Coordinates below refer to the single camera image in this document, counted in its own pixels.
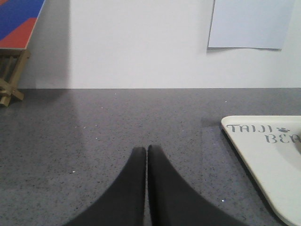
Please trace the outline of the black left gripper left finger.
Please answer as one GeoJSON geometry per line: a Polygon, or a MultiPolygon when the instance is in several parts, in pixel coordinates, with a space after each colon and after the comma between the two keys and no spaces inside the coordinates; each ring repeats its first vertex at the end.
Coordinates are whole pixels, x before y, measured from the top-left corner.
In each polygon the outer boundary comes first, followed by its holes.
{"type": "Polygon", "coordinates": [[[146,149],[133,148],[124,168],[104,194],[67,226],[142,226],[146,149]]]}

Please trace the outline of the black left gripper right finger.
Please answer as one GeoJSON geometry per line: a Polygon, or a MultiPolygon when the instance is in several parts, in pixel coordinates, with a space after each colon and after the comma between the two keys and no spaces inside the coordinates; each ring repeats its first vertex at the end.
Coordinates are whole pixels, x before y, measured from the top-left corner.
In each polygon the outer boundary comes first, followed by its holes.
{"type": "Polygon", "coordinates": [[[243,225],[190,187],[158,145],[148,147],[148,196],[154,226],[243,225]]]}

